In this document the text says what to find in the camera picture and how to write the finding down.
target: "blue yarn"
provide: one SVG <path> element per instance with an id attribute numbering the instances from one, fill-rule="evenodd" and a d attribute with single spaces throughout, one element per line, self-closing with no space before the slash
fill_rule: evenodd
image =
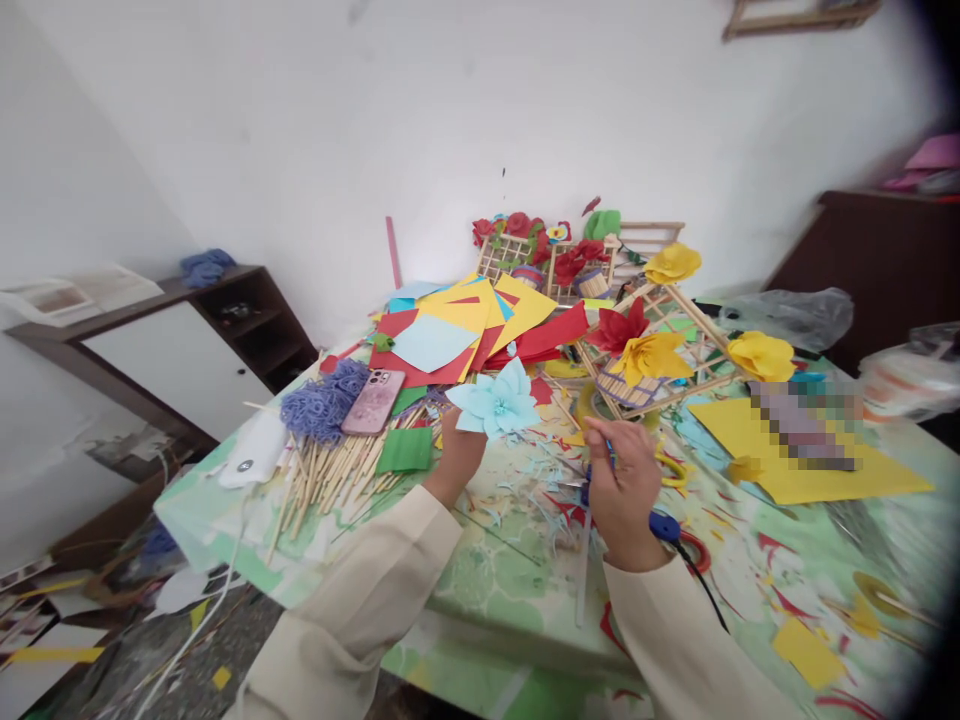
<path id="1" fill-rule="evenodd" d="M 324 375 L 322 383 L 307 380 L 283 398 L 280 419 L 298 438 L 339 443 L 343 440 L 340 425 L 369 377 L 366 365 L 345 358 L 333 373 Z"/>
<path id="2" fill-rule="evenodd" d="M 224 250 L 213 248 L 180 261 L 183 284 L 189 288 L 205 288 L 217 283 L 228 267 L 237 263 Z"/>

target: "beige sleeve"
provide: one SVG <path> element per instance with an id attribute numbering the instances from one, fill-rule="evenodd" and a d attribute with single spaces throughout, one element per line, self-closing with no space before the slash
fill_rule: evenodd
<path id="1" fill-rule="evenodd" d="M 680 556 L 646 573 L 604 563 L 617 626 L 657 720 L 800 717 L 721 627 Z"/>
<path id="2" fill-rule="evenodd" d="M 280 618 L 225 717 L 362 718 L 381 658 L 423 610 L 461 532 L 419 486 L 364 525 L 317 592 Z"/>

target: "purple yarn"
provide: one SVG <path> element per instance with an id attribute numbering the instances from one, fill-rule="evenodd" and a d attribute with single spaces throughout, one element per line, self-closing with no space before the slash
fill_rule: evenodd
<path id="1" fill-rule="evenodd" d="M 343 440 L 340 425 L 369 375 L 363 363 L 350 358 L 341 360 L 332 374 L 324 376 L 322 383 L 307 380 L 287 395 L 280 404 L 280 419 L 298 438 L 339 443 Z"/>

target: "person's arm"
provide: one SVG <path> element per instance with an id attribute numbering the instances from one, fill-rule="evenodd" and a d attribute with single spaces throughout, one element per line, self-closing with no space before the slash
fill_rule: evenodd
<path id="1" fill-rule="evenodd" d="M 650 687 L 657 719 L 799 717 L 724 632 L 683 560 L 650 532 L 648 518 L 660 492 L 652 439 L 635 423 L 587 422 L 590 505 L 609 549 L 603 569 L 610 601 L 630 657 Z"/>
<path id="2" fill-rule="evenodd" d="M 286 612 L 225 718 L 362 718 L 380 661 L 423 610 L 457 540 L 449 509 L 476 472 L 486 436 L 443 422 L 444 460 L 421 486 L 361 527 L 320 588 Z"/>

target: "plastic bag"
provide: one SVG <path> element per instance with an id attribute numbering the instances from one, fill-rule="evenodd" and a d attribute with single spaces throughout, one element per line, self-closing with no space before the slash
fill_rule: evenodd
<path id="1" fill-rule="evenodd" d="M 789 290 L 741 295 L 720 308 L 725 330 L 759 330 L 794 347 L 821 353 L 853 324 L 853 300 L 839 288 L 815 293 Z"/>

